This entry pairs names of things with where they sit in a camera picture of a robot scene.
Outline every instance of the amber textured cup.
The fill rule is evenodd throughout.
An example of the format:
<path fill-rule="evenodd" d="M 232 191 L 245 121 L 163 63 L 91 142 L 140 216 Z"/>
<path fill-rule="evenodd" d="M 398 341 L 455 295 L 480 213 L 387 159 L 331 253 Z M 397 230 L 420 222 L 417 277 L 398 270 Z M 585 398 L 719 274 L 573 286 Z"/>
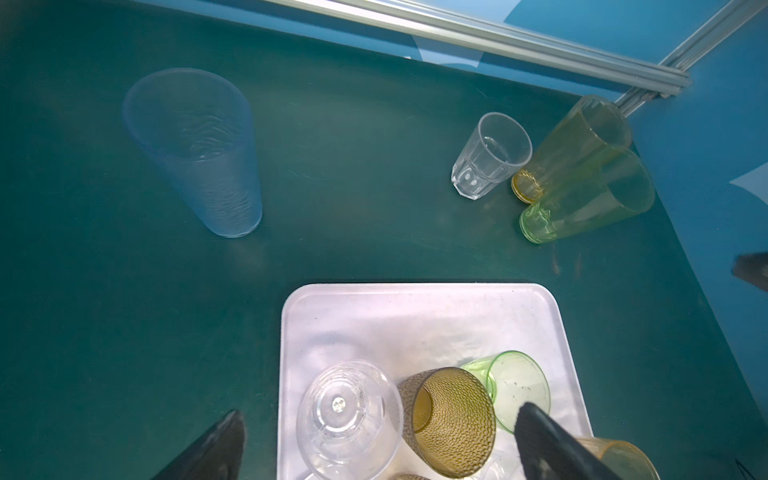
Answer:
<path fill-rule="evenodd" d="M 429 370 L 398 385 L 402 437 L 433 470 L 449 478 L 477 472 L 493 450 L 496 421 L 485 387 L 470 372 Z"/>

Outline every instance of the aluminum rail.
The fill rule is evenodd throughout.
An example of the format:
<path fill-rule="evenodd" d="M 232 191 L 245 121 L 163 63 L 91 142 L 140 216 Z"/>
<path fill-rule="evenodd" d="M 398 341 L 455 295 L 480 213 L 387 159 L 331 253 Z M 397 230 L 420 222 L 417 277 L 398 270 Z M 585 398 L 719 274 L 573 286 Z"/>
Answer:
<path fill-rule="evenodd" d="M 767 5 L 768 0 L 730 0 L 667 55 L 659 65 L 687 71 Z M 630 88 L 616 100 L 616 105 L 621 113 L 628 117 L 659 95 L 666 96 L 663 92 L 648 88 Z"/>
<path fill-rule="evenodd" d="M 679 68 L 656 65 L 406 0 L 268 1 L 642 88 L 657 94 L 676 95 L 693 83 L 688 73 Z"/>

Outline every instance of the plastic cup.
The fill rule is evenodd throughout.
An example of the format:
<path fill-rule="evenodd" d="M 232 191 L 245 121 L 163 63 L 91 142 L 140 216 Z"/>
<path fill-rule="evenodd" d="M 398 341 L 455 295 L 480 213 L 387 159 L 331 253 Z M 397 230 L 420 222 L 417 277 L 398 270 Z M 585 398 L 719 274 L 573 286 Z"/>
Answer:
<path fill-rule="evenodd" d="M 564 177 L 578 169 L 591 153 L 605 147 L 629 148 L 632 130 L 610 100 L 587 95 L 544 139 L 533 158 L 512 178 L 512 191 L 532 204 Z"/>
<path fill-rule="evenodd" d="M 477 472 L 493 450 L 493 405 L 483 385 L 455 367 L 417 373 L 399 385 L 405 421 L 402 437 L 440 475 Z"/>
<path fill-rule="evenodd" d="M 648 170 L 633 152 L 607 145 L 520 215 L 533 243 L 618 222 L 648 211 L 656 193 Z"/>
<path fill-rule="evenodd" d="M 491 458 L 469 480 L 510 480 L 522 467 L 520 455 L 515 452 L 494 450 Z"/>
<path fill-rule="evenodd" d="M 402 435 L 395 384 L 368 362 L 344 362 L 320 373 L 296 416 L 304 462 L 323 480 L 368 480 L 392 461 Z"/>
<path fill-rule="evenodd" d="M 216 235 L 242 237 L 261 221 L 253 120 L 229 81 L 194 68 L 158 71 L 123 101 L 131 136 Z"/>
<path fill-rule="evenodd" d="M 523 352 L 509 350 L 486 356 L 462 368 L 483 384 L 493 401 L 498 424 L 507 432 L 515 432 L 518 412 L 526 402 L 534 403 L 549 413 L 551 398 L 547 377 L 541 367 Z"/>
<path fill-rule="evenodd" d="M 642 450 L 629 442 L 593 437 L 576 439 L 621 480 L 659 480 L 654 464 Z"/>
<path fill-rule="evenodd" d="M 463 197 L 477 200 L 507 180 L 531 159 L 525 129 L 497 112 L 482 116 L 451 170 L 451 182 Z"/>

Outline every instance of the plastic tray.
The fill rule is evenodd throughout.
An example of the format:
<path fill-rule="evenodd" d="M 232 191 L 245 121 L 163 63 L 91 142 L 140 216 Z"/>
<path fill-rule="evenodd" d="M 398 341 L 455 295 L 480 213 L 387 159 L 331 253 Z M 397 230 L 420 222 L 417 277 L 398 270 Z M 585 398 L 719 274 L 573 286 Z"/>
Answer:
<path fill-rule="evenodd" d="M 368 360 L 396 382 L 441 366 L 504 350 L 527 353 L 544 370 L 550 415 L 572 435 L 591 435 L 557 302 L 535 283 L 347 283 L 302 286 L 283 306 L 278 480 L 304 480 L 296 443 L 296 410 L 318 373 L 338 362 Z M 517 452 L 498 429 L 496 448 Z M 379 476 L 415 473 L 443 478 L 401 441 Z M 521 478 L 518 470 L 515 477 Z"/>

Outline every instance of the frosted plastic cup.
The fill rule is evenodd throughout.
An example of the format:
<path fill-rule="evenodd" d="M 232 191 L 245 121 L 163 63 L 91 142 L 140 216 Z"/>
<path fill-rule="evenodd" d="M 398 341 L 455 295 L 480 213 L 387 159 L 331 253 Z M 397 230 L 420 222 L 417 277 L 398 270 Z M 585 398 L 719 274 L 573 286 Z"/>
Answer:
<path fill-rule="evenodd" d="M 212 232 L 242 237 L 258 226 L 253 119 L 248 101 L 229 81 L 194 68 L 155 72 L 126 94 L 123 121 Z"/>

